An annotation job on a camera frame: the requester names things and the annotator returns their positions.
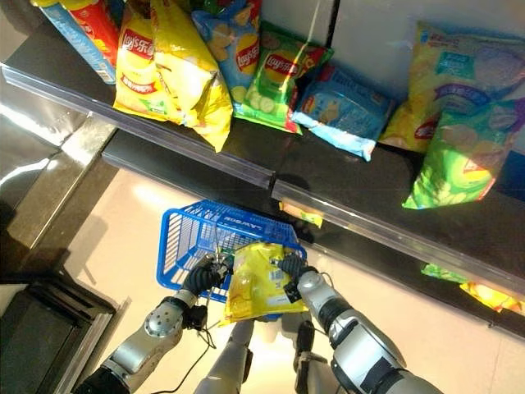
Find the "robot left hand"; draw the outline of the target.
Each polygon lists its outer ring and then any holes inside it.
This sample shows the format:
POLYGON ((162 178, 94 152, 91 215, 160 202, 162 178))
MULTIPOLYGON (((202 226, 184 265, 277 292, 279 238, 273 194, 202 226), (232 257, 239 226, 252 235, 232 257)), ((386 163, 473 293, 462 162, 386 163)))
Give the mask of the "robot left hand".
POLYGON ((205 254, 193 266, 185 280, 182 290, 199 296, 203 291, 220 287, 228 275, 233 273, 234 256, 232 254, 205 254))

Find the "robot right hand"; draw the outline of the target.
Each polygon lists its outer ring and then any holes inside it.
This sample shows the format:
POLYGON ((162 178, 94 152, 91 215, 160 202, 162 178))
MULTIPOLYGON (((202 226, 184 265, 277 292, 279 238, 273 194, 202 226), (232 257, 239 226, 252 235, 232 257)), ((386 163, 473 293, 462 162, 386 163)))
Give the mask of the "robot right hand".
POLYGON ((303 277, 317 277, 320 275, 314 266, 308 265, 306 259, 295 253, 285 254, 282 259, 272 258, 270 259, 270 265, 286 273, 295 284, 299 284, 303 277))

